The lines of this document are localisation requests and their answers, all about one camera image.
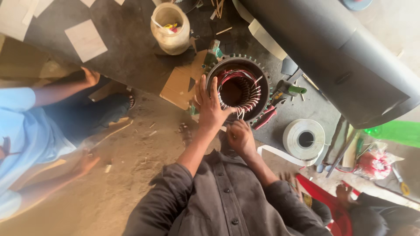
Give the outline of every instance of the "shirt sleeve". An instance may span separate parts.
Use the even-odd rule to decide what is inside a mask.
[[[299,201],[286,181],[276,181],[264,189],[267,201],[279,212],[284,224],[304,236],[331,236],[314,213]]]
[[[165,166],[156,183],[131,212],[123,236],[163,236],[187,206],[193,188],[191,173],[180,164]]]
[[[6,219],[17,212],[21,203],[22,197],[19,193],[6,190],[0,195],[0,220]]]
[[[0,108],[23,112],[35,104],[35,93],[31,88],[0,89]]]

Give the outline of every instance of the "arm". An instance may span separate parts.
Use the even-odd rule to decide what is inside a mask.
[[[88,155],[87,151],[84,150],[83,156],[79,161],[79,166],[75,169],[75,171],[57,178],[32,184],[17,191],[17,193],[21,196],[21,205],[15,214],[25,211],[28,207],[31,207],[37,202],[47,198],[52,193],[63,188],[75,179],[86,175],[100,159],[99,157],[91,156],[92,155]]]
[[[83,81],[75,81],[66,84],[54,84],[38,89],[33,89],[35,93],[34,107],[41,107],[49,104],[59,102],[69,96],[90,88],[99,82],[100,74],[95,71],[90,71],[84,67],[86,79]]]
[[[222,110],[217,96],[217,80],[211,98],[205,90],[205,75],[196,83],[193,103],[200,111],[198,133],[175,164],[165,167],[151,189],[138,203],[127,222],[124,236],[167,235],[174,220],[186,207],[193,189],[193,177],[208,145],[235,109]]]
[[[257,153],[251,127],[243,120],[227,127],[230,146],[242,157],[260,181],[267,201],[279,212],[285,225],[305,236],[331,236],[302,203],[289,184],[281,181]]]

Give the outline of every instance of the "red pliers handle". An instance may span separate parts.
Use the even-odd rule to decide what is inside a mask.
[[[274,115],[277,115],[276,108],[270,106],[267,111],[265,112],[264,116],[262,117],[260,123],[254,128],[254,130],[258,130],[263,125],[265,125]]]

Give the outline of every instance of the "black metal cylinder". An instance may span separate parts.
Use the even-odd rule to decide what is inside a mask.
[[[337,0],[240,0],[357,129],[420,104],[420,79]]]

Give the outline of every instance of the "shirt button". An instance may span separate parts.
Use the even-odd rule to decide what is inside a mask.
[[[239,223],[239,220],[237,218],[232,219],[232,225],[237,225]]]

